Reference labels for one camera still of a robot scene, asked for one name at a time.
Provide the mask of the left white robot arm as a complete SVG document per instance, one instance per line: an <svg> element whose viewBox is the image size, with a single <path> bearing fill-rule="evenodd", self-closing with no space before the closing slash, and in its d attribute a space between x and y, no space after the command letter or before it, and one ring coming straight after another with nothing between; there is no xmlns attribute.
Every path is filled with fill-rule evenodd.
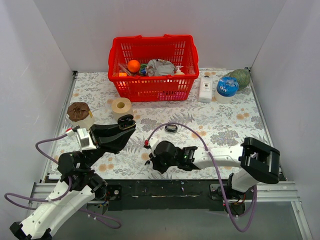
<svg viewBox="0 0 320 240"><path fill-rule="evenodd" d="M111 125L94 124L89 129L76 126L57 137L76 136L79 150L60 155L56 161L61 174L55 188L40 205L21 222L14 222L10 231L19 240L50 240L57 230L84 205L92 200L108 201L113 189L92 169L105 153L118 154L136 130L135 121Z"/></svg>

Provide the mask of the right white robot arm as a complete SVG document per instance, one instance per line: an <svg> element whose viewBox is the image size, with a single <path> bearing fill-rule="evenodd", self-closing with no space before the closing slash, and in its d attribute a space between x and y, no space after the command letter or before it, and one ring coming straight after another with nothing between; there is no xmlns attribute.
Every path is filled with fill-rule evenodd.
<svg viewBox="0 0 320 240"><path fill-rule="evenodd" d="M229 148L215 148L209 153L203 147L179 148L173 143L152 137L145 142L150 149L152 168L161 174L170 167L184 171L210 167L235 167L224 187L227 197L237 199L258 183L277 184L280 180L280 151L255 138L246 137L242 144Z"/></svg>

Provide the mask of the black oval charging case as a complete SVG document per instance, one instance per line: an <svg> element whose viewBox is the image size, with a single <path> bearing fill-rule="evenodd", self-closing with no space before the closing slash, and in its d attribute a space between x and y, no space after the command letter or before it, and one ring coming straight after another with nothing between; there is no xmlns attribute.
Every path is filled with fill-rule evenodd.
<svg viewBox="0 0 320 240"><path fill-rule="evenodd" d="M176 124L167 124L164 130L168 133L176 133L178 131L178 126Z"/></svg>

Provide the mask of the black gold-trimmed charging case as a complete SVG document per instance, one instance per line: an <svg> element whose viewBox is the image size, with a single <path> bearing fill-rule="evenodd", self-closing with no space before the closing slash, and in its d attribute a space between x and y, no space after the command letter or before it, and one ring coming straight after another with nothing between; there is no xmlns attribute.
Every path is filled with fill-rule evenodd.
<svg viewBox="0 0 320 240"><path fill-rule="evenodd" d="M121 130L130 129L136 126L136 121L134 120L134 116L132 114L121 116L117 120L117 123Z"/></svg>

